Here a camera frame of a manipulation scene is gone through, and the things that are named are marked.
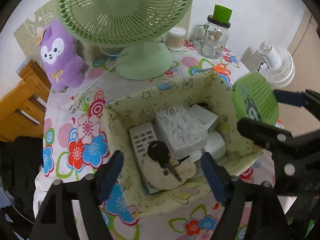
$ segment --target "floor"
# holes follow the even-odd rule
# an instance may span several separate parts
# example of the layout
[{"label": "floor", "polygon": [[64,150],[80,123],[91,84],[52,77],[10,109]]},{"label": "floor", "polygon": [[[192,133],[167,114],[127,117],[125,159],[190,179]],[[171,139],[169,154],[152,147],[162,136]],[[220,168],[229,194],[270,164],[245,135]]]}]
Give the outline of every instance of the floor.
[{"label": "floor", "polygon": [[[293,54],[295,76],[284,90],[315,90],[320,93],[320,39],[316,33],[316,24],[310,23],[307,31]],[[320,129],[320,122],[304,108],[279,105],[280,118],[286,130],[293,136]]]}]

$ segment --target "purple plush toy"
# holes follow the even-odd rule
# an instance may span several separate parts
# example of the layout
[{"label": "purple plush toy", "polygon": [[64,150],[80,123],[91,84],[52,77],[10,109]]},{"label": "purple plush toy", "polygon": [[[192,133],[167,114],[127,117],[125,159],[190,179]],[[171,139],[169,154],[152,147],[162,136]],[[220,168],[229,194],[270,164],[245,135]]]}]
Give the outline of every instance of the purple plush toy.
[{"label": "purple plush toy", "polygon": [[76,53],[76,41],[59,23],[47,26],[40,43],[40,53],[52,89],[61,92],[83,82],[84,61]]}]

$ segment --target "gold bow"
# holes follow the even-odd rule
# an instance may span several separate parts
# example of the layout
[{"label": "gold bow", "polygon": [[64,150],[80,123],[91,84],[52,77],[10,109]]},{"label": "gold bow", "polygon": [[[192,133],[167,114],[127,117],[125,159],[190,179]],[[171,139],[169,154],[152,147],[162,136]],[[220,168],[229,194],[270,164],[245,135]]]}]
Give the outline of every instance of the gold bow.
[{"label": "gold bow", "polygon": [[51,74],[51,77],[55,77],[56,78],[56,82],[58,82],[59,80],[59,76],[62,75],[63,71],[62,70],[58,70],[55,74]]}]

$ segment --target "green fan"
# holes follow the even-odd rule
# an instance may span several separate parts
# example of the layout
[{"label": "green fan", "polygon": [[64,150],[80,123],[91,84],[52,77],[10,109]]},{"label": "green fan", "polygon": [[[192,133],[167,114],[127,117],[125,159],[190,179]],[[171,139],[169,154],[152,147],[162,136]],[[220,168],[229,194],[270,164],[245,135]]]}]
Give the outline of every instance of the green fan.
[{"label": "green fan", "polygon": [[76,38],[102,48],[126,47],[116,72],[129,79],[159,76],[172,65],[164,44],[150,42],[174,27],[192,0],[57,0],[58,17]]},{"label": "green fan", "polygon": [[232,101],[239,119],[247,117],[276,125],[278,102],[270,84],[258,72],[247,74],[235,83]]}]

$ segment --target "metal bolt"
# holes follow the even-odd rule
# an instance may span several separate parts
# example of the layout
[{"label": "metal bolt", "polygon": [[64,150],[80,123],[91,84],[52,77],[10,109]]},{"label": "metal bolt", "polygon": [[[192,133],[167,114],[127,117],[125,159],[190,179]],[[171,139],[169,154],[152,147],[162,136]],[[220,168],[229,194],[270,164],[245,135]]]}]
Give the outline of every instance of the metal bolt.
[{"label": "metal bolt", "polygon": [[91,180],[91,179],[94,178],[94,174],[89,173],[89,174],[87,174],[84,178],[85,178],[86,180]]},{"label": "metal bolt", "polygon": [[278,138],[278,140],[279,140],[280,142],[285,142],[286,139],[287,139],[287,137],[286,137],[283,133],[279,133],[279,134],[277,135],[277,138]]},{"label": "metal bolt", "polygon": [[238,176],[231,176],[230,179],[235,182],[235,181],[239,180],[239,177]]},{"label": "metal bolt", "polygon": [[295,172],[296,172],[296,169],[291,163],[288,163],[284,166],[284,173],[286,175],[293,176]]},{"label": "metal bolt", "polygon": [[62,183],[62,180],[61,179],[56,179],[53,184],[54,185],[59,185],[60,183]]},{"label": "metal bolt", "polygon": [[272,187],[272,184],[269,182],[269,181],[263,181],[262,183],[261,183],[261,185],[263,185],[263,186],[265,186],[265,187]]}]

